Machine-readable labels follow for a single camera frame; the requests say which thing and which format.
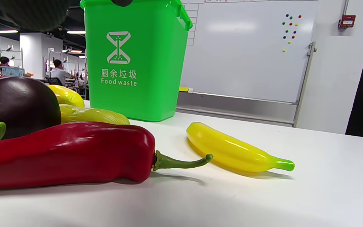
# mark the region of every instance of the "bin handle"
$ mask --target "bin handle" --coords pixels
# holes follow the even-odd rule
[[[190,30],[190,28],[193,27],[193,23],[191,22],[190,17],[188,16],[186,10],[183,8],[182,5],[179,5],[177,7],[177,17],[180,17],[186,24],[186,26],[184,27],[184,30],[188,31],[188,30]]]

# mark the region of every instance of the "metal pole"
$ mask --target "metal pole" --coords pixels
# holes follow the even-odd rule
[[[22,62],[22,69],[24,69],[24,67],[23,67],[23,48],[20,48],[20,61]]]
[[[345,0],[345,2],[344,2],[343,15],[347,15],[347,8],[348,8],[349,1],[350,0]]]
[[[308,58],[308,63],[307,63],[307,66],[306,66],[306,71],[305,71],[305,75],[304,75],[304,78],[303,78],[301,91],[299,93],[298,105],[297,105],[297,107],[295,109],[294,128],[296,128],[297,127],[297,124],[298,124],[299,112],[300,112],[301,106],[302,106],[302,99],[303,99],[303,94],[304,94],[304,90],[305,90],[305,87],[306,87],[307,79],[308,79],[308,76],[309,76],[310,65],[311,65],[311,62],[312,62],[313,54],[317,50],[315,48],[315,46],[316,46],[316,42],[312,42],[309,45],[309,52],[308,52],[309,58]]]

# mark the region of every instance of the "eggplant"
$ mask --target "eggplant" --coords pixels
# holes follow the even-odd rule
[[[60,106],[44,83],[26,77],[0,79],[0,122],[3,139],[16,138],[61,124]]]

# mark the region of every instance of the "food waste bin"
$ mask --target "food waste bin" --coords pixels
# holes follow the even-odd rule
[[[82,0],[90,103],[158,122],[175,114],[187,35],[180,0]]]

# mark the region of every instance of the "white table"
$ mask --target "white table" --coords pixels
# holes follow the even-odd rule
[[[244,177],[209,164],[159,170],[142,184],[0,191],[0,227],[363,227],[363,138],[184,113],[131,123],[163,154],[195,160],[185,134],[194,121],[296,169]]]

